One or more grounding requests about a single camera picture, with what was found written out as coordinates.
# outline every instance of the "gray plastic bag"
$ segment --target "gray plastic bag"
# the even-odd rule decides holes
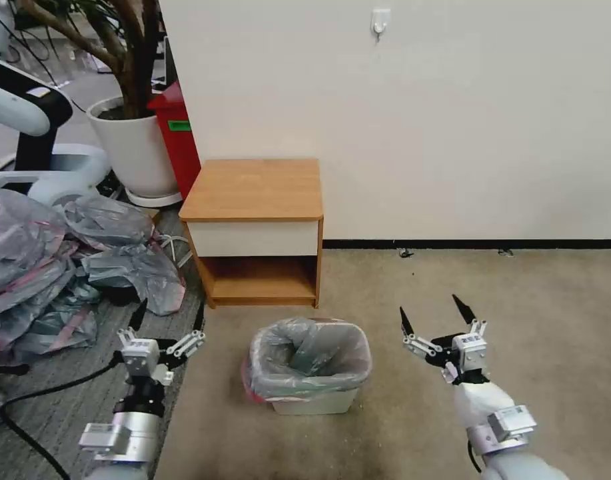
[[[89,285],[82,268],[13,346],[19,362],[68,347],[89,347],[97,339],[93,304],[101,293]]]
[[[50,260],[66,230],[54,210],[20,193],[0,190],[0,292]]]
[[[297,317],[259,330],[244,381],[265,401],[302,401],[356,389],[371,371],[370,347],[359,327]]]
[[[0,294],[0,354],[20,338],[65,288],[75,268],[69,258],[53,259],[24,285]]]
[[[55,208],[77,238],[98,250],[146,243],[154,233],[152,219],[138,207],[101,195],[78,197]]]
[[[92,285],[134,287],[147,309],[168,315],[181,308],[185,284],[177,267],[155,244],[126,245],[81,259]]]

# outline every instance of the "white drawer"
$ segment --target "white drawer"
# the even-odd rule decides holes
[[[188,222],[199,257],[316,255],[318,222]]]

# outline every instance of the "pile of plastic bags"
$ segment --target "pile of plastic bags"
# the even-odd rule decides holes
[[[134,287],[157,315],[180,308],[185,285],[148,215],[100,195],[56,208],[0,190],[0,357],[92,344],[95,287]]]

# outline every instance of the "wooden tabletop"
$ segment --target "wooden tabletop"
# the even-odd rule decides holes
[[[179,216],[184,221],[319,220],[318,160],[208,160]]]

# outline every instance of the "open shelf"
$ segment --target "open shelf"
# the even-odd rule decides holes
[[[200,257],[197,266],[215,305],[314,305],[316,256]]]

